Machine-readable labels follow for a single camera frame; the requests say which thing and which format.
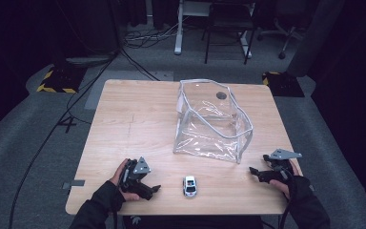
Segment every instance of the black jacket sleeve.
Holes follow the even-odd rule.
[[[291,205],[290,214],[299,228],[330,228],[330,219],[319,199],[310,188],[306,177],[294,176],[289,184]]]
[[[106,181],[93,193],[91,199],[86,200],[81,206],[70,228],[104,229],[106,228],[105,221],[109,213],[113,212],[116,215],[125,201],[118,187],[110,181]]]

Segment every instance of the chair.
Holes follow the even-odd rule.
[[[210,4],[210,12],[208,16],[208,22],[206,29],[203,32],[201,40],[204,40],[205,33],[208,34],[207,49],[205,64],[207,64],[208,54],[211,44],[211,36],[214,31],[235,32],[238,37],[237,41],[243,39],[246,31],[251,31],[250,39],[248,41],[248,48],[245,54],[244,64],[248,62],[252,41],[254,39],[254,32],[257,26],[254,25],[254,21],[251,15],[250,4],[252,0],[213,0]]]
[[[285,51],[291,38],[302,40],[302,32],[308,29],[316,5],[316,0],[275,0],[274,26],[276,30],[262,31],[257,40],[262,40],[264,35],[284,35],[284,46],[278,55],[278,58],[284,59],[286,56]]]

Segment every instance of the transparent plastic bag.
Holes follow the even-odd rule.
[[[230,88],[209,79],[180,81],[173,152],[240,163],[253,125]]]

